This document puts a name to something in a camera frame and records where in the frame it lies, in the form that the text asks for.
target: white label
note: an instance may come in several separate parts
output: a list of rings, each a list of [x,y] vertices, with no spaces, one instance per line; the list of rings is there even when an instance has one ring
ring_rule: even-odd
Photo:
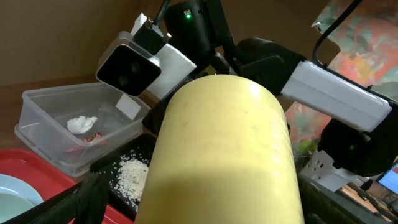
[[[141,106],[126,94],[123,94],[123,96],[120,97],[116,107],[132,120],[137,116],[141,109]]]

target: plastic container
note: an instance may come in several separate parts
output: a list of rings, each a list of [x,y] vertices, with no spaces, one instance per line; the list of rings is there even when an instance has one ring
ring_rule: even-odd
[[[92,162],[142,132],[142,119],[149,107],[131,97],[141,108],[130,119],[116,107],[122,95],[103,83],[25,91],[15,133],[52,165],[71,177],[79,177]],[[96,116],[98,120],[85,134],[72,134],[67,121],[79,116]],[[92,142],[82,140],[97,132],[104,136]]]

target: yellow cylinder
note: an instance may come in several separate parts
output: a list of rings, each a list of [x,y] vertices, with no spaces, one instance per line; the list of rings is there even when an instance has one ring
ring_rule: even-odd
[[[136,223],[304,223],[276,98],[232,75],[182,87],[167,107]]]

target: wooden surface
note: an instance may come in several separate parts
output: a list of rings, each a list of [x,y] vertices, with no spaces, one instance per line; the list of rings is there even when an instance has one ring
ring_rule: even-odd
[[[97,82],[94,75],[85,75],[57,80],[0,86],[0,149],[28,149],[28,147],[14,134],[14,127],[19,122],[19,116],[22,111],[22,93],[24,91],[93,82]]]
[[[361,196],[359,196],[358,193],[354,189],[352,189],[351,187],[348,187],[346,185],[346,186],[341,188],[340,192],[345,194],[351,200],[354,200],[354,202],[356,202],[360,206],[364,207],[365,209],[368,209],[369,211],[371,211],[373,213],[375,213],[375,212],[378,213],[378,210],[369,202],[369,200],[363,200],[361,198]],[[379,206],[389,212],[389,209],[385,205],[379,203]]]

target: brown cardboard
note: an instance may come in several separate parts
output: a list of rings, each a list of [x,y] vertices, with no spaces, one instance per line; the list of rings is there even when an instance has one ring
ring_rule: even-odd
[[[289,11],[296,16],[299,16],[306,25],[314,23],[321,11],[326,7],[329,0],[279,0],[279,3],[284,5]]]
[[[0,85],[93,75],[144,2],[0,1]]]

